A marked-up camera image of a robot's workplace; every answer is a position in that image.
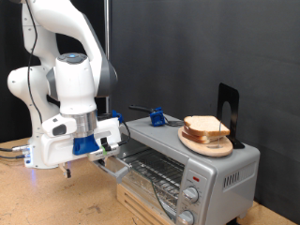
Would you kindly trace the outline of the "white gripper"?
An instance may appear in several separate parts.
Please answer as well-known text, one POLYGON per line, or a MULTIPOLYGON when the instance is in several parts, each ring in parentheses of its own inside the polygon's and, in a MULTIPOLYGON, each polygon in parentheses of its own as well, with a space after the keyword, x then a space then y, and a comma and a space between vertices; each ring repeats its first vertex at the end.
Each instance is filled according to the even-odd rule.
POLYGON ((47 166, 60 164, 66 178, 71 177, 71 171, 65 162, 88 157, 96 165, 106 167, 105 157, 119 152, 121 135, 116 117, 78 123, 71 117, 54 116, 45 121, 42 128, 42 160, 47 166))

